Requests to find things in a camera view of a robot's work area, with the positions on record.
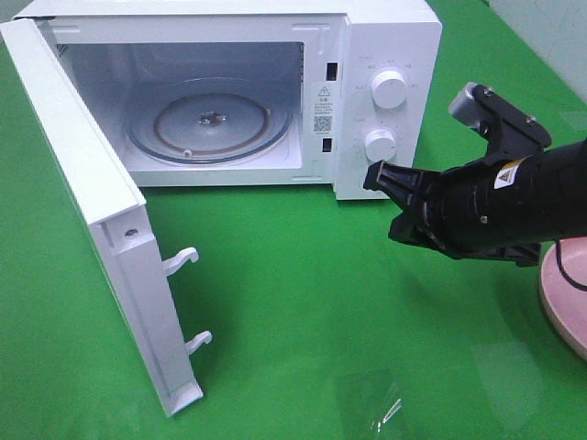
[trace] black cable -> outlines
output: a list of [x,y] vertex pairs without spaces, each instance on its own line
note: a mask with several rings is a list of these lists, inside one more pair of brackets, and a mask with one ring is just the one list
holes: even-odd
[[574,287],[575,289],[579,289],[580,291],[584,291],[587,292],[587,285],[585,284],[581,284],[580,282],[577,282],[576,280],[574,280],[573,278],[570,277],[570,275],[567,273],[567,271],[565,270],[565,268],[562,267],[562,256],[561,256],[561,246],[560,246],[560,240],[555,241],[555,246],[557,247],[557,264],[559,265],[559,270],[560,270],[560,274],[562,275],[562,278],[564,278],[568,284],[570,284],[572,287]]

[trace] power knob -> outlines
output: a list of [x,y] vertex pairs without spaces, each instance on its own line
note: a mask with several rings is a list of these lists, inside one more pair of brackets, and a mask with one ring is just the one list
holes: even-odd
[[365,153],[371,162],[390,160],[395,156],[396,144],[389,130],[374,130],[365,137]]
[[382,71],[371,81],[373,101],[380,108],[395,108],[407,96],[407,84],[398,71]]

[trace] open microwave door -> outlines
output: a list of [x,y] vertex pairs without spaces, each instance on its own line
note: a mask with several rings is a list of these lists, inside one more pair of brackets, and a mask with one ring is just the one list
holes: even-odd
[[145,199],[31,19],[0,26],[127,325],[167,415],[202,397],[189,355],[212,339],[185,343],[167,277],[197,252],[161,260]]

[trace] white microwave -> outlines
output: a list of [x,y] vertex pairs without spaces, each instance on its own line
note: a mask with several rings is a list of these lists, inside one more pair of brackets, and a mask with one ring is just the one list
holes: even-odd
[[332,184],[411,166],[441,25],[424,0],[35,0],[0,26],[165,412],[202,396],[138,186]]

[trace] green surface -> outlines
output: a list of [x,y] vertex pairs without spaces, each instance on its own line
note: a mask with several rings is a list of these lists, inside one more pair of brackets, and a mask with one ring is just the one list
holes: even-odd
[[[467,81],[537,116],[556,145],[585,105],[482,2],[444,23],[416,165],[478,158],[446,108]],[[144,191],[205,397],[167,419],[0,48],[0,438],[585,438],[587,363],[554,333],[537,268],[387,240],[389,202],[329,187]]]

